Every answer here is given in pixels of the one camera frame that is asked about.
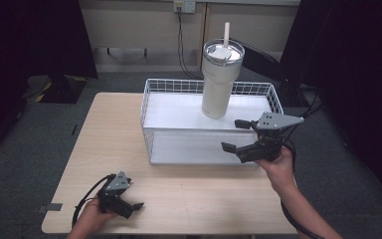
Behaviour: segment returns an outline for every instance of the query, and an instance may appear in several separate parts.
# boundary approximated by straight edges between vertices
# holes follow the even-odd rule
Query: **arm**
[[[113,212],[101,213],[98,199],[93,199],[86,204],[67,239],[85,239],[97,232],[106,221],[116,216],[117,214]]]
[[[291,217],[309,231],[327,238],[342,238],[309,204],[297,189],[292,172],[292,154],[283,147],[282,155],[273,162],[256,160],[272,183],[272,188],[279,195]],[[308,238],[298,231],[301,238]]]

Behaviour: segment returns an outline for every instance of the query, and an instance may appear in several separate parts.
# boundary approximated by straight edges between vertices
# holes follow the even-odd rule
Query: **wooden table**
[[[52,200],[62,209],[47,212],[45,233],[69,233],[79,201],[101,178],[121,170],[132,178],[121,198],[144,206],[129,219],[109,221],[101,234],[295,233],[257,166],[150,165],[141,100],[142,94],[96,95]]]

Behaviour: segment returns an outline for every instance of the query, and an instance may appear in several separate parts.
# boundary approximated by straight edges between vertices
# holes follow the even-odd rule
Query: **hand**
[[[82,214],[77,220],[73,230],[68,235],[70,239],[86,238],[87,236],[100,230],[101,226],[108,220],[116,217],[114,212],[101,213],[98,206],[98,199],[89,201]]]
[[[277,192],[296,187],[293,179],[292,152],[282,147],[281,156],[272,162],[265,159],[255,160],[254,163],[262,167],[268,174],[272,188]]]

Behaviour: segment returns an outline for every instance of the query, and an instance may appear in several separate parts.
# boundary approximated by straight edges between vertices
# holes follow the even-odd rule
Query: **white straw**
[[[230,24],[229,24],[229,22],[226,22],[225,23],[225,35],[223,38],[223,47],[224,48],[228,48],[228,46],[229,46],[229,28],[230,28]]]

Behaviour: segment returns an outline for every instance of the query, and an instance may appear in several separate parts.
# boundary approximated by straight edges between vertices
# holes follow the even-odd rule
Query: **wire basket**
[[[284,113],[272,84],[235,82],[225,116],[210,119],[201,110],[203,87],[196,80],[147,80],[141,126],[151,164],[241,164],[221,142],[243,146],[257,135],[234,121]]]

